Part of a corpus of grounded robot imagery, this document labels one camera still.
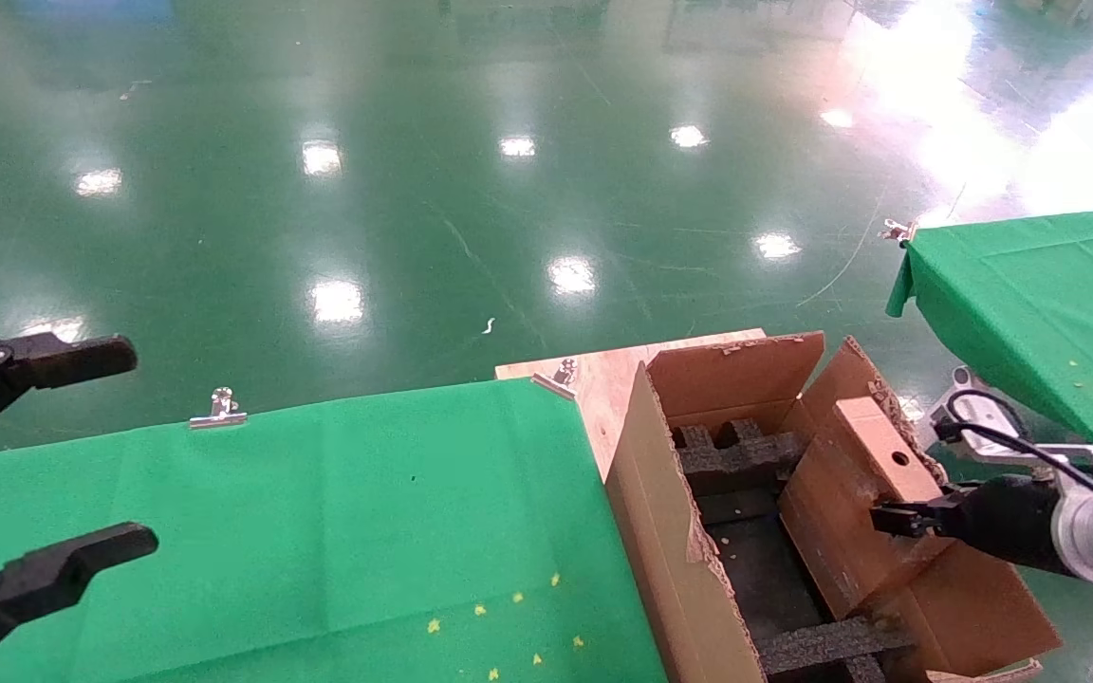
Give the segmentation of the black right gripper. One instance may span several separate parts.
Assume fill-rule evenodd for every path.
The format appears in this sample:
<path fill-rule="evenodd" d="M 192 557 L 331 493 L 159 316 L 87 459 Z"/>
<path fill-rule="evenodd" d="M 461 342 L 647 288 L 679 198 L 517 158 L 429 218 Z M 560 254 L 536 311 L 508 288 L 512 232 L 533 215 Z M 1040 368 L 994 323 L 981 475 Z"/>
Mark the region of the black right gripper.
<path fill-rule="evenodd" d="M 875 531 L 901 539 L 951 537 L 1029 569 L 1070 575 L 1053 540 L 1060 492 L 1033 476 L 1004 474 L 930 503 L 890 502 L 869 509 Z"/>

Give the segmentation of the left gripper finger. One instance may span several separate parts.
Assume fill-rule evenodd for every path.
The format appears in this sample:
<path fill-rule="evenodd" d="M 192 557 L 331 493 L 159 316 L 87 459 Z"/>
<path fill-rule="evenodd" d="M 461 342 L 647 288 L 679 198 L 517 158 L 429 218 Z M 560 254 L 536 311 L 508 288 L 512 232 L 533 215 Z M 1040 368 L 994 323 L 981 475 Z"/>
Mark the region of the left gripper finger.
<path fill-rule="evenodd" d="M 19 626 L 46 619 L 82 600 L 99 572 L 157 552 L 146 525 L 113 525 L 31 550 L 0 567 L 0 643 Z"/>
<path fill-rule="evenodd" d="M 138 351 L 124 335 L 68 342 L 42 332 L 0 339 L 0 415 L 31 390 L 125 375 L 138 364 Z"/>

